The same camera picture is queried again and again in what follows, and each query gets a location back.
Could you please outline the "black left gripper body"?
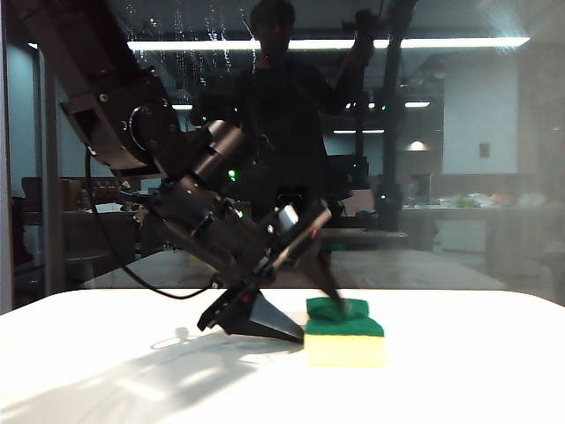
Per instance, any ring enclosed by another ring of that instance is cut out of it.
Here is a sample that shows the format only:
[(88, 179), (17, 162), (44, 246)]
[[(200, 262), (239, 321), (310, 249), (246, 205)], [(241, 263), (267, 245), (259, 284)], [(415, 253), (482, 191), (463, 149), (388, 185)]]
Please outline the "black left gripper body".
[(227, 199), (189, 199), (189, 252), (219, 272), (226, 284), (257, 284), (287, 260), (313, 248), (330, 219), (327, 203), (315, 200), (303, 214), (291, 204), (255, 223)]

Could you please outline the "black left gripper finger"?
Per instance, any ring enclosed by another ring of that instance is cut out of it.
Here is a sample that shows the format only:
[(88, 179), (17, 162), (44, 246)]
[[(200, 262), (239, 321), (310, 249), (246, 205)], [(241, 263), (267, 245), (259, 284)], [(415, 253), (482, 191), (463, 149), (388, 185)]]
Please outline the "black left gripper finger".
[(339, 284), (331, 269), (328, 255), (317, 241), (311, 242), (304, 252), (304, 273), (332, 300), (338, 316), (345, 319), (350, 311), (350, 305), (339, 294)]
[(266, 337), (304, 343), (304, 331), (288, 315), (271, 304), (257, 287), (228, 288), (200, 316), (203, 331), (221, 327), (228, 335)]

